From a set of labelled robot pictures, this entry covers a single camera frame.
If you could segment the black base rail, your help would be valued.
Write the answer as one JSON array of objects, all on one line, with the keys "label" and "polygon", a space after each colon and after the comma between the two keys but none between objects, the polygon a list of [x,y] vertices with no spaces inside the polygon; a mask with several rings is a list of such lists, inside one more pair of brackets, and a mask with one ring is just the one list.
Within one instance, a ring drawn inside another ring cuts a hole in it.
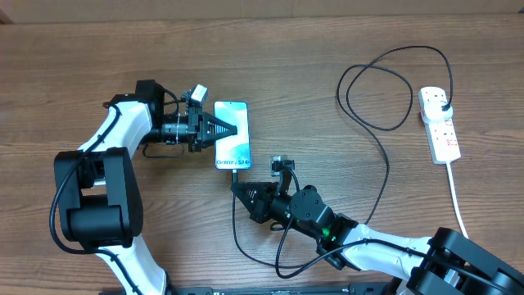
[{"label": "black base rail", "polygon": [[346,286],[229,288],[176,288],[178,295],[382,295],[389,283],[352,283]]}]

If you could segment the white power strip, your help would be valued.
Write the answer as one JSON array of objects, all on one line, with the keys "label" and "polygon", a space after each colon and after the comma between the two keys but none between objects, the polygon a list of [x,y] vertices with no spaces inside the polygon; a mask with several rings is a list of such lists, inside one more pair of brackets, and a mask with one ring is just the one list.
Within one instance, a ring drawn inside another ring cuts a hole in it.
[{"label": "white power strip", "polygon": [[[420,108],[424,100],[430,102],[448,102],[445,90],[432,86],[421,88],[418,92]],[[430,148],[431,159],[434,164],[450,164],[461,157],[459,143],[452,118],[433,124],[424,123],[424,126]]]}]

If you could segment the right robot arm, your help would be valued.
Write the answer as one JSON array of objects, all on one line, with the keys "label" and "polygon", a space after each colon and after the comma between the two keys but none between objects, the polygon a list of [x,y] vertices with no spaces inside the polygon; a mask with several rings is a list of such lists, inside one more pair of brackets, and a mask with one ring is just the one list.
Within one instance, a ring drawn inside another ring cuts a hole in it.
[{"label": "right robot arm", "polygon": [[455,230],[406,238],[384,234],[323,203],[315,187],[289,195],[277,183],[232,184],[258,223],[275,220],[315,240],[320,259],[337,269],[373,270],[405,282],[413,294],[521,294],[523,275]]}]

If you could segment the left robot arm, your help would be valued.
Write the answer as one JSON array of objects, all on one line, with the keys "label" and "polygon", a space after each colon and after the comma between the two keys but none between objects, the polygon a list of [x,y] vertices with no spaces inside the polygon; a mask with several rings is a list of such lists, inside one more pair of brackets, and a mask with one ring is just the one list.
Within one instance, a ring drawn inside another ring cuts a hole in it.
[{"label": "left robot arm", "polygon": [[237,134],[237,127],[203,110],[208,96],[198,84],[173,97],[185,111],[165,112],[171,91],[153,79],[139,80],[133,93],[116,94],[103,106],[107,117],[96,133],[54,159],[56,193],[49,213],[53,242],[64,252],[99,256],[125,294],[174,294],[168,273],[142,236],[143,204],[132,166],[139,147],[165,143],[199,152]]}]

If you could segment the white charger plug adapter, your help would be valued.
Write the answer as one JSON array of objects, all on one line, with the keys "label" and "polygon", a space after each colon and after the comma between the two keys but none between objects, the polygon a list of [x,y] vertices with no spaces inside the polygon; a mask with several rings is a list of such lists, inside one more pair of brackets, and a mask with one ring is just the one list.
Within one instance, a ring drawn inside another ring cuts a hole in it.
[{"label": "white charger plug adapter", "polygon": [[454,114],[453,107],[444,101],[426,101],[422,102],[421,117],[425,124],[438,123],[451,119]]}]

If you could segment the Samsung Galaxy smartphone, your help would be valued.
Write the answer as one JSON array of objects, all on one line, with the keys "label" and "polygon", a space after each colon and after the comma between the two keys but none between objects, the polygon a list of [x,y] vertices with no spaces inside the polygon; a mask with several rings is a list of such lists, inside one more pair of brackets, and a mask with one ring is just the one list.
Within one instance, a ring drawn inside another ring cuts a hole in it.
[{"label": "Samsung Galaxy smartphone", "polygon": [[248,107],[245,102],[217,101],[215,117],[237,128],[230,135],[215,142],[215,167],[218,170],[247,170],[251,168],[251,143]]}]

